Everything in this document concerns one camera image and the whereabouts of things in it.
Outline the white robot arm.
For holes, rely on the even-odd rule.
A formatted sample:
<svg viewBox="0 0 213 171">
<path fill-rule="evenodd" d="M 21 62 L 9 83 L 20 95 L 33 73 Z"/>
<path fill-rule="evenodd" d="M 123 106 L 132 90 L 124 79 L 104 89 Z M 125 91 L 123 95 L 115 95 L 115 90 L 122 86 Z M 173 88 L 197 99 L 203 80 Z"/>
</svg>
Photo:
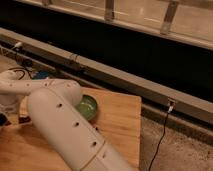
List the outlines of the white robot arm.
<svg viewBox="0 0 213 171">
<path fill-rule="evenodd" d="M 0 73 L 0 110 L 13 106 L 12 98 L 27 98 L 28 114 L 43 137 L 72 171 L 134 171 L 133 167 L 77 111 L 83 94 L 68 79 L 20 80 L 11 70 Z"/>
</svg>

